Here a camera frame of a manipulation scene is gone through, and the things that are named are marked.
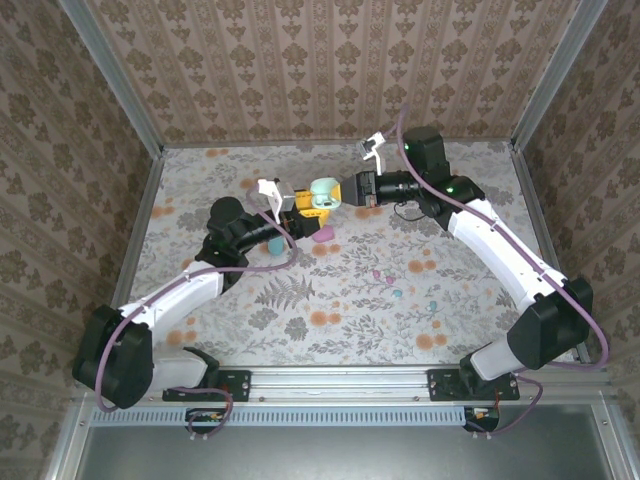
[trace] blue bead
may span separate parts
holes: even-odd
[[[269,243],[267,243],[267,248],[269,249],[269,253],[274,257],[282,255],[282,252],[284,252],[284,238],[272,238],[271,240],[269,240]]]

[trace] table surface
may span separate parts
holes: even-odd
[[[532,250],[538,245],[506,142],[446,143],[453,173],[467,175]],[[385,145],[388,170],[401,169]],[[132,298],[186,268],[206,235],[209,208],[225,195],[244,199],[257,178],[295,189],[375,169],[352,144],[168,149]],[[415,205],[400,207],[415,218]],[[297,263],[245,274],[223,296],[187,316],[165,339],[195,345],[223,365],[379,365],[457,363],[498,339],[517,319],[488,268],[428,218],[407,222],[392,206],[343,206],[329,224],[335,239],[298,242]],[[251,265],[276,265],[266,245]]]

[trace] pink object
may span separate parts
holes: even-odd
[[[336,238],[336,236],[333,233],[333,227],[331,225],[325,225],[316,233],[311,235],[311,238],[313,238],[313,241],[316,243],[324,243],[328,242],[329,240],[333,240],[334,238]]]

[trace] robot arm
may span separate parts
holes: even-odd
[[[365,207],[416,201],[426,216],[471,248],[513,298],[521,316],[507,335],[461,360],[460,377],[465,388],[471,394],[491,388],[491,381],[523,368],[538,369],[586,340],[588,324],[541,276],[562,285],[590,312],[593,292],[589,284],[581,278],[567,280],[538,258],[504,225],[475,183],[466,177],[451,175],[444,143],[437,131],[430,127],[414,128],[405,132],[403,140],[409,162],[427,183],[483,213],[493,224],[431,194],[407,171],[360,172],[341,182],[340,197],[344,203]],[[366,151],[371,145],[377,148],[379,142],[363,141],[360,150]],[[374,155],[363,155],[363,158],[374,158]],[[535,259],[544,274],[536,272],[496,231],[498,226],[529,258]]]
[[[312,208],[310,192],[294,192],[277,180],[259,181],[258,191],[269,197],[272,210],[266,216],[293,240],[318,231],[329,215],[328,210]],[[211,379],[218,363],[213,358],[195,349],[156,347],[189,312],[222,295],[240,279],[248,267],[245,254],[281,235],[273,223],[260,214],[247,214],[236,198],[218,199],[211,207],[202,249],[186,270],[135,302],[118,309],[102,305],[93,312],[74,361],[73,377],[95,389],[100,361],[107,351],[101,393],[119,408],[131,407],[147,392],[215,387]],[[111,337],[127,318],[130,323],[113,343]]]

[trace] black cable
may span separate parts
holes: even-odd
[[[417,222],[418,220],[422,220],[424,217],[426,217],[426,216],[427,216],[427,215],[425,214],[425,215],[422,215],[421,217],[418,217],[418,218],[407,218],[407,217],[404,217],[404,216],[402,216],[402,215],[398,212],[398,210],[397,210],[398,206],[401,206],[401,207],[402,207],[402,206],[404,206],[404,205],[406,205],[406,202],[405,202],[405,203],[394,203],[394,204],[393,204],[393,211],[394,211],[394,213],[395,213],[396,215],[398,215],[398,216],[399,216],[401,219],[403,219],[405,222]]]

